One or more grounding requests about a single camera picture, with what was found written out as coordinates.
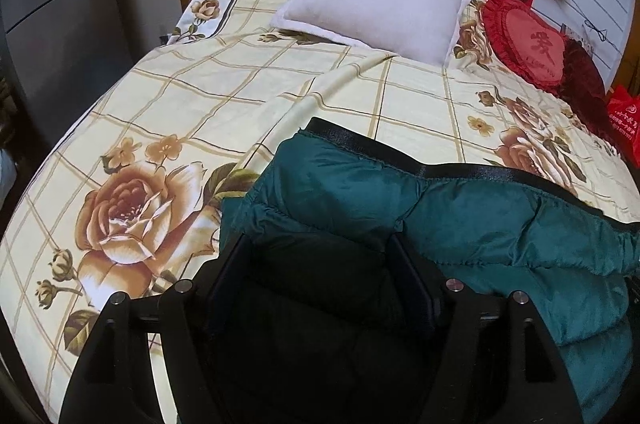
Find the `red plastic shopping bag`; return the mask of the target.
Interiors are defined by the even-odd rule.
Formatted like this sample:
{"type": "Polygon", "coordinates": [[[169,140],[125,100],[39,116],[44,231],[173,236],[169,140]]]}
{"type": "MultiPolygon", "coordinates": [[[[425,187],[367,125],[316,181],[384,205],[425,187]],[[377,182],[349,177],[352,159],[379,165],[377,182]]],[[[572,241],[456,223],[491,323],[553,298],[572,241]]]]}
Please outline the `red plastic shopping bag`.
{"type": "Polygon", "coordinates": [[[639,97],[630,95],[623,85],[617,85],[608,99],[608,118],[618,149],[630,164],[639,167],[639,97]]]}

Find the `white square pillow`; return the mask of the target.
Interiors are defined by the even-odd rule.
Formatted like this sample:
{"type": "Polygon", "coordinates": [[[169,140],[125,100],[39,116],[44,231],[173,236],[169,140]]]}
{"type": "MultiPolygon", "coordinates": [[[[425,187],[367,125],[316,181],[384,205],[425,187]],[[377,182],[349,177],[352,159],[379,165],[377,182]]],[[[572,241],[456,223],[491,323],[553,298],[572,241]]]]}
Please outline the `white square pillow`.
{"type": "Polygon", "coordinates": [[[287,0],[274,28],[445,66],[471,0],[287,0]]]}

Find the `floral checked bed sheet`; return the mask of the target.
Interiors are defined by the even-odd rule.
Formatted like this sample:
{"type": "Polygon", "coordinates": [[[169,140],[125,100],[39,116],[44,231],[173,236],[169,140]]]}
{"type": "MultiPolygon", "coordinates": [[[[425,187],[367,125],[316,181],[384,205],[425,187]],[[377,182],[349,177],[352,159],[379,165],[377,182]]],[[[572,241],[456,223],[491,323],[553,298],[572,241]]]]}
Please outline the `floral checked bed sheet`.
{"type": "Polygon", "coordinates": [[[515,166],[622,222],[639,194],[563,100],[497,58],[472,0],[446,67],[274,30],[286,0],[193,0],[40,166],[1,241],[1,309],[46,415],[112,293],[139,297],[218,253],[222,200],[321,117],[425,163],[515,166]]]}

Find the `red heart-shaped cushion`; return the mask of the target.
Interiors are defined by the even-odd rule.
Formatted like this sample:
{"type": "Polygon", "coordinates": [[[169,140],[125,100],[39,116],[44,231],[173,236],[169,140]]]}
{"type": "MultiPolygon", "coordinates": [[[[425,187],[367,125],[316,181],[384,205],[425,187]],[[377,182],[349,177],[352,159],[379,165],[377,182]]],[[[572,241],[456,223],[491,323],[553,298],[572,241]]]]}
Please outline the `red heart-shaped cushion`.
{"type": "Polygon", "coordinates": [[[563,79],[562,34],[518,0],[487,0],[480,16],[500,62],[527,83],[556,94],[563,79]]]}

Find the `dark red velvet cushion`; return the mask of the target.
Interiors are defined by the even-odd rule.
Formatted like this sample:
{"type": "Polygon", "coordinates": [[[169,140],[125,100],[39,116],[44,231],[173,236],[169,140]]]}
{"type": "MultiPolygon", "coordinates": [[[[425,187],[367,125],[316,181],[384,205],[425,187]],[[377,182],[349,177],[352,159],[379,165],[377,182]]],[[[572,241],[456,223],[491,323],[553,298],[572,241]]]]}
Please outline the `dark red velvet cushion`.
{"type": "Polygon", "coordinates": [[[582,44],[573,39],[565,39],[559,95],[592,134],[620,150],[608,118],[608,103],[600,73],[582,44]]]}

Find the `green quilted down jacket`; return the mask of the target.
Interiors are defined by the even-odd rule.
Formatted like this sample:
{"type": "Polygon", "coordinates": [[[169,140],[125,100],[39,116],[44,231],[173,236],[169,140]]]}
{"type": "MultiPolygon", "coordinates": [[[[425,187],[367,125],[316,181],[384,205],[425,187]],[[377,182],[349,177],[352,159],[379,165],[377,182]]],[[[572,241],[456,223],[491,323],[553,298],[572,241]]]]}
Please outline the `green quilted down jacket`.
{"type": "Polygon", "coordinates": [[[426,165],[314,118],[282,141],[245,196],[222,203],[221,241],[238,233],[372,249],[398,235],[420,261],[477,292],[526,292],[560,348],[588,423],[612,409],[631,370],[625,280],[639,268],[639,227],[539,176],[426,165]]]}

